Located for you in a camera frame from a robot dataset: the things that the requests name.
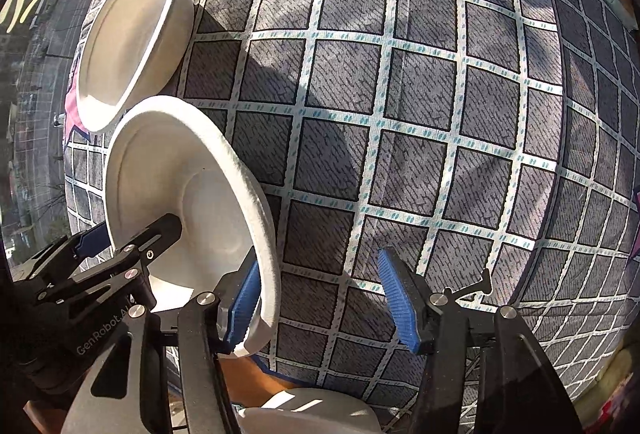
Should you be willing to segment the grey checked star tablecloth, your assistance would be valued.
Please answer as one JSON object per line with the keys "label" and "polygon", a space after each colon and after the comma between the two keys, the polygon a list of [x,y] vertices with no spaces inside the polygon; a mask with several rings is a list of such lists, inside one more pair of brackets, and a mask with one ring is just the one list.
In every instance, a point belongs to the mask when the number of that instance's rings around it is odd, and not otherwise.
{"label": "grey checked star tablecloth", "polygon": [[[91,0],[99,6],[103,0]],[[639,310],[639,51],[604,0],[193,0],[167,87],[262,183],[282,259],[262,371],[401,431],[423,362],[384,247],[434,289],[492,276],[570,396]]]}

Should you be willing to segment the large white paper bowl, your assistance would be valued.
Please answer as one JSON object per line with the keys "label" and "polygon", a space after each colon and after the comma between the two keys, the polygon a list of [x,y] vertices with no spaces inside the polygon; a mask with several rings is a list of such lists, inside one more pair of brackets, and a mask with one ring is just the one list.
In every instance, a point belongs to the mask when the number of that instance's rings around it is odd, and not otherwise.
{"label": "large white paper bowl", "polygon": [[103,182],[115,248],[166,213],[181,223],[180,238],[149,267],[157,310],[213,290],[255,253],[254,293],[242,298],[224,339],[232,357],[261,350],[280,309],[276,230],[262,187],[216,124],[179,98],[147,98],[119,122]]}

